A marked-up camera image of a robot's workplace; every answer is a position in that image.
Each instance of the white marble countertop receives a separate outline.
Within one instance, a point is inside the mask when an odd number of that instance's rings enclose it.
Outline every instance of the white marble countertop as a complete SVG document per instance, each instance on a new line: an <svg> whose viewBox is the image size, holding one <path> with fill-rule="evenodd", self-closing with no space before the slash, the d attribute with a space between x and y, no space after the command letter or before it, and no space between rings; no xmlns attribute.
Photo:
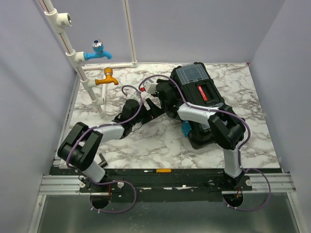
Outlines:
<svg viewBox="0 0 311 233"><path fill-rule="evenodd" d="M81 121L89 126L110 122L121 112L126 97L121 92L122 85L138 87L143 78L153 74L170 76L178 64L139 64L137 68L114 69L114 77L119 85L107 85L106 114L104 118L93 109L90 98L80 86L70 128ZM264 119L264 114L246 64L206 64L206 69L214 80L226 103L250 126L252 136L242 148L244 167L279 168L275 150ZM103 71L86 71L89 78L103 78ZM103 86L94 89L101 96ZM108 162L107 168L223 168L224 157L217 144L195 150L181 132L178 120L162 115L136 129L125 139L102 143L98 149Z"/></svg>

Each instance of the lavender wall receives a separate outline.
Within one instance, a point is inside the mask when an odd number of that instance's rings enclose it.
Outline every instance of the lavender wall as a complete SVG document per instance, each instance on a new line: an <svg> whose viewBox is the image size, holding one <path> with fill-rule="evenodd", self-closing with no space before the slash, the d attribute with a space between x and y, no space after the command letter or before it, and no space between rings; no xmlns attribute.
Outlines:
<svg viewBox="0 0 311 233"><path fill-rule="evenodd" d="M139 62L250 62L284 0L129 0Z"/></svg>
<svg viewBox="0 0 311 233"><path fill-rule="evenodd" d="M250 65L276 153L311 230L311 1L286 0Z"/></svg>
<svg viewBox="0 0 311 233"><path fill-rule="evenodd" d="M0 228L28 230L75 72L32 0L0 8Z"/></svg>

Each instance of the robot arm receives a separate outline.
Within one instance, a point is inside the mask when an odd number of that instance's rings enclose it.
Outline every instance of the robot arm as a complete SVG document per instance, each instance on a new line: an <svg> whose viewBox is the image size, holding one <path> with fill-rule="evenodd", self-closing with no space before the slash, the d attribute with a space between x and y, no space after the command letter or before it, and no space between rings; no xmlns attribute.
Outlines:
<svg viewBox="0 0 311 233"><path fill-rule="evenodd" d="M152 103L150 99L146 99L146 102L150 107L149 110L142 105L139 114L134 119L122 125L113 125L114 123L119 123L131 118L137 112L139 108L138 101L134 99L127 100L123 106L122 112L111 122L111 126L91 130L83 138L83 141L79 143L74 150L70 158L70 164L87 177L90 177L93 181L99 182L105 175L105 170L94 161L100 143L125 138L132 131L132 127L135 124L146 124L164 113L164 111ZM74 144L88 129L89 127L86 124L81 122L76 123L59 147L57 155L63 160L67 160Z"/></svg>
<svg viewBox="0 0 311 233"><path fill-rule="evenodd" d="M228 105L208 109L220 109L234 114L234 111ZM216 143L224 151L226 179L233 185L237 184L243 175L238 154L238 144L244 137L244 125L236 118L227 114L197 110L188 107L186 104L181 105L177 113L181 120L194 121L211 128Z"/></svg>

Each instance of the purple cable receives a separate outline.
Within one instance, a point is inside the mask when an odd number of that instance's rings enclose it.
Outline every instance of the purple cable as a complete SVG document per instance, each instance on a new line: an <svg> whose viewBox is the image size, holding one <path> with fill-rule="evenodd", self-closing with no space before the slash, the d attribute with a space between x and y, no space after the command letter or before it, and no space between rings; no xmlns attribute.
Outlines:
<svg viewBox="0 0 311 233"><path fill-rule="evenodd" d="M99 125L99 126L93 126L93 127L89 128L88 130L86 130L86 131L79 137L79 139L76 141L76 143L73 145L73 147L72 147L72 149L71 149L71 151L70 151L70 153L69 153L69 155L68 155L68 157L67 157L67 159L66 159L66 165L67 165L67 167L75 169L75 167L73 167L73 166L71 166L71 165L69 164L69 163L70 163L71 156L72 156L72 154L73 154L73 151L77 148L77 146L78 146L79 143L82 141L82 139L83 139L91 130L98 129L98 128L105 127L105 126L111 126L111 125L122 125L122 124L125 124L125 123L131 121L132 119L134 119L134 118L138 115L138 113L139 113L140 110L141 110L141 106L142 106L142 97L141 97L140 91L138 91L137 88L134 87L134 86L131 86L131 85L124 85L124 86L122 87L122 89L121 89L121 90L122 90L122 93L123 93L124 95L126 95L126 94L124 93L124 91L123 91L123 88L124 88L124 87L133 88L133 89L138 93L139 99L140 99L140 103L139 103L139 108L138 108L137 112L136 112L131 118L129 118L129 119L125 120L125 121L122 121L122 122L119 122L119 123L115 123L115 124L102 124L102 125ZM119 211L100 210L101 212L111 213L111 214L113 214L113 213L116 213L116 214L117 214L117 213L123 213L123 212L125 212L125 211L128 211L129 209L131 209L131 208L134 206L134 204L135 204L135 202L136 202L137 194L136 194L135 187L134 187L131 183L129 183L128 181L111 181L111 182L105 182L105 183L98 183L98 182L95 182L95 181L93 181L93 180L91 180L91 181L92 181L94 184L96 184L96 185L107 185L107 184L112 184L112 183L117 183L117 182L123 182L123 183L127 183L128 185L130 185L131 188L132 188L133 191L134 191L134 200L133 200L132 204L131 204L128 208L126 208L126 209L124 209L124 210L119 210Z"/></svg>
<svg viewBox="0 0 311 233"><path fill-rule="evenodd" d="M232 113L229 113L229 112L226 112L226 111L223 111L223 110L219 110L219 109L206 109L206 108L198 107L197 105L196 105L196 106L193 106L193 105L188 104L187 101L186 101L186 99L185 99L185 97L184 97L184 95L183 95L183 93L181 92L181 90L180 90L178 84L177 84L173 79L171 79L170 77L168 77L168 76L166 76L166 75L162 75L162 74L151 75L151 76L145 78L143 81L141 81L141 83L139 84L138 88L140 89L141 85L143 85L147 80L149 80L149 79L151 79L151 78L153 78L153 77L159 77L159 76L160 76L160 77L164 77L164 78L170 80L170 81L175 85L175 87L177 88L177 90L178 90L178 92L179 92L179 94L180 94L180 96L181 96L181 99L183 100L183 102L184 102L189 108L193 108L193 109L197 109L197 110L202 110L202 111L207 111L207 112L218 112L218 113L227 114L227 115L230 115L230 116L232 116L232 117L235 117L236 119L240 120L240 121L244 124L244 126L245 126L246 129L247 129L248 135L247 135L247 138L238 146L238 161L239 161L239 166L242 166L242 162L241 162L241 147L242 147L243 145L245 145L245 144L248 142L248 140L250 139L250 137L251 137L251 130L250 130L248 124L247 124L241 117L239 117L239 116L237 116L237 115L235 115L235 114L232 114ZM265 201L264 204L262 204L262 205L260 205L260 206L258 206L258 207L256 207L256 208L253 208L253 209L241 209L241 208L236 208L236 207L233 207L233 206L229 205L225 200L224 200L224 201L225 201L225 203L226 203L226 205L227 205L228 207L230 207L230 208L232 208L232 209L235 209L235 210L241 210L241 211L254 211L254 210L258 210L258 209L264 207L264 206L269 202L269 200L270 200L270 198L271 198L271 186L270 186L270 183L269 183L269 181L268 181L268 178L267 178L261 171L259 171L259 170L256 169L256 168L248 168L247 170L245 170L245 169L242 167L242 170L243 170L245 173L247 173L249 170L255 170L255 171L257 171L258 173L260 173L260 174L265 178L265 180L267 181L268 187L269 187L269 196L268 196L268 199Z"/></svg>
<svg viewBox="0 0 311 233"><path fill-rule="evenodd" d="M93 183L96 184L96 185L108 185L108 184L113 184L113 183L118 183L118 182L126 183L126 184L130 185L131 188L133 189L133 191L134 191L134 200L133 200L132 204L131 204L129 207L127 207L126 209L124 209L124 210L110 211L110 210L96 209L96 208L93 206L92 199L91 199L91 200L90 200L90 203L91 203L91 206L92 206L93 209L99 210L100 212L103 212L103 213L120 214L120 213L124 213L124 212L128 211L129 209L131 209L131 208L135 205L136 198L137 198L136 189L135 189L135 187L134 187L131 183L129 183L128 181L110 181L110 182L105 182L105 183L98 183L98 182L93 182Z"/></svg>

